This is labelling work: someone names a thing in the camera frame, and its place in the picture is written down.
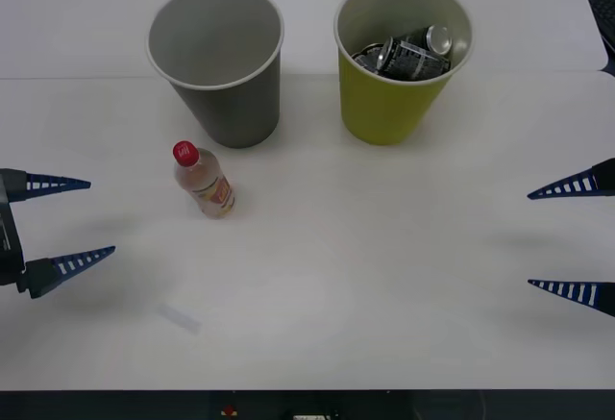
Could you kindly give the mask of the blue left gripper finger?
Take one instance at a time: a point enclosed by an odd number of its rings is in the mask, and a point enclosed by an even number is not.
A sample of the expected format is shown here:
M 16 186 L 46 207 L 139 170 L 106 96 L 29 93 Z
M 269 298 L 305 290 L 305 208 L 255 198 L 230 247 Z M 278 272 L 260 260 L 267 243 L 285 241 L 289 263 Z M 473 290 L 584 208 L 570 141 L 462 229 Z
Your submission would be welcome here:
M 1 180 L 9 203 L 91 188 L 88 181 L 9 168 L 1 169 Z
M 115 252 L 114 246 L 59 257 L 27 261 L 16 280 L 19 293 L 40 298 Z

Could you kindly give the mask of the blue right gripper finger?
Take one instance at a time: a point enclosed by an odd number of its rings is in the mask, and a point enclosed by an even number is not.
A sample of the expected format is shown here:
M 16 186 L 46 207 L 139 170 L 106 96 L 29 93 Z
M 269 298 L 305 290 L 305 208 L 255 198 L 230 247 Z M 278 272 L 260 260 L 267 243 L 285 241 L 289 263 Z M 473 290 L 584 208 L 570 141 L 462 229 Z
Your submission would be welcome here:
M 560 179 L 528 194 L 530 200 L 570 197 L 613 197 L 614 158 Z
M 552 295 L 615 316 L 615 284 L 613 282 L 557 282 L 529 279 L 528 283 Z

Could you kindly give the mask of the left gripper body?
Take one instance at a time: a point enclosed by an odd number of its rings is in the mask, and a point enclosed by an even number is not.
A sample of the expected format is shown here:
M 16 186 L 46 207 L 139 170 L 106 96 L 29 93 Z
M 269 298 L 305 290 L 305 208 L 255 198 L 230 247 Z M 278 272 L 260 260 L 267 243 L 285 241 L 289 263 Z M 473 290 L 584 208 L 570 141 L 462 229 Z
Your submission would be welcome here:
M 1 187 L 1 285 L 14 284 L 24 270 L 23 251 L 6 189 Z

